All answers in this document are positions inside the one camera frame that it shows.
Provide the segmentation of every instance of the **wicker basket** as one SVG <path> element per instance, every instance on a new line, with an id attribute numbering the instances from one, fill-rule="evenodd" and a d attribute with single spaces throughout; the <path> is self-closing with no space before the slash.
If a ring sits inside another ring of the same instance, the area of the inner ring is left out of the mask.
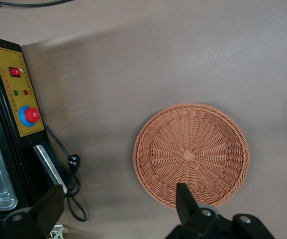
<path id="1" fill-rule="evenodd" d="M 176 207 L 177 183 L 186 183 L 198 204 L 218 206 L 243 184 L 249 152 L 230 117 L 211 106 L 184 104 L 157 113 L 144 125 L 134 166 L 145 190 L 168 207 Z"/>

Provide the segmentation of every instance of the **control panel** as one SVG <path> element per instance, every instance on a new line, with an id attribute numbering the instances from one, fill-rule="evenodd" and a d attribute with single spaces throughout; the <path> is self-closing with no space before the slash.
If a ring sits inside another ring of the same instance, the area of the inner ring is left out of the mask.
<path id="1" fill-rule="evenodd" d="M 0 47 L 0 75 L 21 137 L 41 131 L 36 98 L 21 52 Z"/>

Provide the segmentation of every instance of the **power cord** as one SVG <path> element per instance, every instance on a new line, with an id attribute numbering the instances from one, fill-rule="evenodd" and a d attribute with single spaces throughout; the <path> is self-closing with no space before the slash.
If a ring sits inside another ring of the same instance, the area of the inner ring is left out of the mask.
<path id="1" fill-rule="evenodd" d="M 61 141 L 59 141 L 59 139 L 55 136 L 53 131 L 51 131 L 50 128 L 45 123 L 44 123 L 44 127 L 49 132 L 49 134 L 54 138 L 54 140 L 58 143 L 58 145 L 61 147 L 61 149 L 63 150 L 63 152 L 65 153 L 65 155 L 68 159 L 68 164 L 69 164 L 68 184 L 70 184 L 70 182 L 72 182 L 73 180 L 75 181 L 74 186 L 71 189 L 69 189 L 67 191 L 67 193 L 65 194 L 69 211 L 77 221 L 85 222 L 87 220 L 86 212 L 83 209 L 83 207 L 75 199 L 75 197 L 77 196 L 77 194 L 79 194 L 79 192 L 81 190 L 80 181 L 79 181 L 78 177 L 76 176 L 76 173 L 77 173 L 78 168 L 80 166 L 81 159 L 77 154 L 70 155 L 68 153 L 67 149 L 64 147 L 64 145 L 61 143 Z M 75 212 L 72 209 L 70 200 L 72 200 L 76 204 L 76 206 L 79 208 L 79 210 L 83 213 L 83 218 L 79 218 L 75 214 Z"/>
<path id="2" fill-rule="evenodd" d="M 44 3 L 14 3 L 14 2 L 5 2 L 0 1 L 1 5 L 8 5 L 8 6 L 23 6 L 23 7 L 39 7 L 39 6 L 53 6 L 65 2 L 69 2 L 73 0 L 58 0 L 58 1 L 50 1 L 50 2 L 44 2 Z"/>

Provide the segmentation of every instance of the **blue button base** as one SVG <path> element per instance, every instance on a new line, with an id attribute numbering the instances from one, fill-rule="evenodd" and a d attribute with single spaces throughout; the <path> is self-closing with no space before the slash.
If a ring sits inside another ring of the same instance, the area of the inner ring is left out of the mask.
<path id="1" fill-rule="evenodd" d="M 29 106 L 23 106 L 22 108 L 20 108 L 19 110 L 19 119 L 20 121 L 23 123 L 23 125 L 27 126 L 27 127 L 32 127 L 35 125 L 35 123 L 30 123 L 27 121 L 27 119 L 25 118 L 25 111 L 30 108 Z"/>

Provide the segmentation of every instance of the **red switch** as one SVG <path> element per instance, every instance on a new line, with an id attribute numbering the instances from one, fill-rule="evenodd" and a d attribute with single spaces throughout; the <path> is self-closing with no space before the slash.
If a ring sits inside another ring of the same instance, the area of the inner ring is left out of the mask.
<path id="1" fill-rule="evenodd" d="M 37 109 L 30 107 L 27 110 L 25 110 L 25 119 L 30 123 L 35 123 L 39 121 L 40 115 Z"/>
<path id="2" fill-rule="evenodd" d="M 20 77 L 20 71 L 18 68 L 9 67 L 10 76 L 12 77 Z"/>

